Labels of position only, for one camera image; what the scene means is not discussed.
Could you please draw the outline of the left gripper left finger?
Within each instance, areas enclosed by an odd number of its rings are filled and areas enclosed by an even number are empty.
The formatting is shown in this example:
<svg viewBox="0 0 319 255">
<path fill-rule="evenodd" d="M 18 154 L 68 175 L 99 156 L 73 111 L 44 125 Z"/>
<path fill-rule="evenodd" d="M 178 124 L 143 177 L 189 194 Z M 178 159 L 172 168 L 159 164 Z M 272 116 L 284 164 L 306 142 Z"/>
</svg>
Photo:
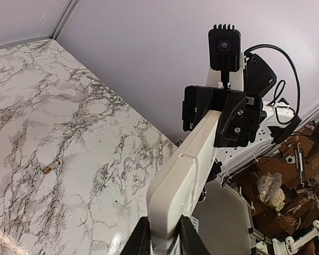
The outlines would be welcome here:
<svg viewBox="0 0 319 255">
<path fill-rule="evenodd" d="M 147 217 L 141 217 L 124 246 L 124 254 L 151 254 L 150 227 Z"/>
</svg>

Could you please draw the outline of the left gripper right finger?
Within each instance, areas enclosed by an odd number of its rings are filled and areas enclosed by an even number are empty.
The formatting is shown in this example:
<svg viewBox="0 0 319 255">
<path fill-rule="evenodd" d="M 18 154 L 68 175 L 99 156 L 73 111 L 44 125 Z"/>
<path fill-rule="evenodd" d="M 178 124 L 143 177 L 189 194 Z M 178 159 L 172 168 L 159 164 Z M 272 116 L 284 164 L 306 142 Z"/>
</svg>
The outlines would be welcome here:
<svg viewBox="0 0 319 255">
<path fill-rule="evenodd" d="M 182 255 L 210 255 L 189 217 L 179 221 L 180 252 Z"/>
</svg>

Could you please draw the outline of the gold black AA battery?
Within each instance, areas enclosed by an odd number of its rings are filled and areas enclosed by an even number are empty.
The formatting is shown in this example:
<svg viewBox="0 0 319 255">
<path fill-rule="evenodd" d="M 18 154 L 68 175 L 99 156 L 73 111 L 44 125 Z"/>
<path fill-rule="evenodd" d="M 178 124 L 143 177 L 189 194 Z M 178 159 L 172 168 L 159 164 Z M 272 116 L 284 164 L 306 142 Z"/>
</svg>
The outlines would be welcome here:
<svg viewBox="0 0 319 255">
<path fill-rule="evenodd" d="M 50 173 L 51 171 L 53 171 L 54 169 L 56 169 L 57 167 L 59 167 L 60 165 L 62 164 L 62 162 L 58 159 L 48 165 L 46 165 L 42 171 L 44 174 L 48 174 Z"/>
</svg>

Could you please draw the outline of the white remote control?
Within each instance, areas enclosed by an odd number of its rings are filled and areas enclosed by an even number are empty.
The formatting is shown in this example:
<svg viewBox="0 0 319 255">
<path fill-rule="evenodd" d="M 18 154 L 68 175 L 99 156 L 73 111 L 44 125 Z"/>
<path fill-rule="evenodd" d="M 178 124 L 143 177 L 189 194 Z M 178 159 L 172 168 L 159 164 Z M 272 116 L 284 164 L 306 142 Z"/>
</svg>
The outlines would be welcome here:
<svg viewBox="0 0 319 255">
<path fill-rule="evenodd" d="M 215 161 L 221 112 L 210 110 L 151 181 L 147 213 L 154 254 L 173 254 L 181 216 L 190 217 Z"/>
</svg>

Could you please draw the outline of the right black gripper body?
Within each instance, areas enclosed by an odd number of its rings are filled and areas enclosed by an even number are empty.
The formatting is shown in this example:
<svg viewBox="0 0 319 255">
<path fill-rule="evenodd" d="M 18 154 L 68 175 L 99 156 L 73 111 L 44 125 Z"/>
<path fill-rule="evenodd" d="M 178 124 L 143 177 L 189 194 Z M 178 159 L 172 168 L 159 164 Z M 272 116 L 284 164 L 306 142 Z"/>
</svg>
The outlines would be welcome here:
<svg viewBox="0 0 319 255">
<path fill-rule="evenodd" d="M 209 111 L 221 112 L 215 131 L 215 147 L 246 147 L 255 141 L 263 111 L 259 94 L 187 86 L 182 103 L 183 130 L 192 131 Z"/>
</svg>

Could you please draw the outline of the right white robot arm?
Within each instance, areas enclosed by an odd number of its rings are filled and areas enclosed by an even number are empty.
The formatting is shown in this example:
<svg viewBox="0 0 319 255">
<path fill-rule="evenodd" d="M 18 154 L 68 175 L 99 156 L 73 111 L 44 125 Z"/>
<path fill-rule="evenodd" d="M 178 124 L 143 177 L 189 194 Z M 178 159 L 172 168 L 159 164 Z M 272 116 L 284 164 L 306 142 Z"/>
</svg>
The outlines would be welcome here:
<svg viewBox="0 0 319 255">
<path fill-rule="evenodd" d="M 206 86 L 185 88 L 183 128 L 190 133 L 166 165 L 182 182 L 199 187 L 266 154 L 300 123 L 287 103 L 272 106 L 245 91 L 241 51 L 212 52 L 209 60 Z"/>
</svg>

